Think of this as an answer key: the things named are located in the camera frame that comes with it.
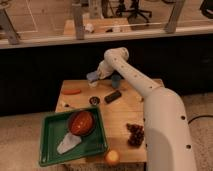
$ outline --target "black chair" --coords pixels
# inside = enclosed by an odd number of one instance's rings
[[[142,10],[139,8],[139,0],[132,0],[132,4],[130,6],[131,9],[126,10],[124,0],[119,0],[119,6],[116,10],[116,15],[122,17],[123,12],[130,12],[128,19],[131,17],[136,18],[138,15],[143,17],[146,20],[146,23],[149,23],[149,18],[152,17],[152,11]]]

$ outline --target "gray floor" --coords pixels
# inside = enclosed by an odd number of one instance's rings
[[[213,93],[182,96],[188,119],[213,115]],[[41,121],[50,113],[6,116],[0,118],[0,170],[3,171],[142,171],[142,164],[72,165],[69,169],[56,165],[38,165]],[[213,119],[200,118],[190,124],[198,171],[213,171]]]

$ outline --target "grapes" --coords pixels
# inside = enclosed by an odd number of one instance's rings
[[[131,135],[128,139],[128,144],[130,146],[139,147],[144,140],[144,131],[143,126],[138,124],[126,124],[127,129],[131,132]]]

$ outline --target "red object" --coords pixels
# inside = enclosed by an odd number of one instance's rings
[[[65,89],[61,91],[64,95],[74,95],[81,93],[81,89]]]
[[[94,119],[92,113],[88,111],[80,111],[71,115],[68,123],[69,131],[73,135],[88,135],[94,127]]]

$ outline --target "red bowl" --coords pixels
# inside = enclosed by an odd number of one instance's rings
[[[87,136],[94,130],[94,127],[94,116],[86,110],[75,112],[68,119],[68,130],[76,136]]]

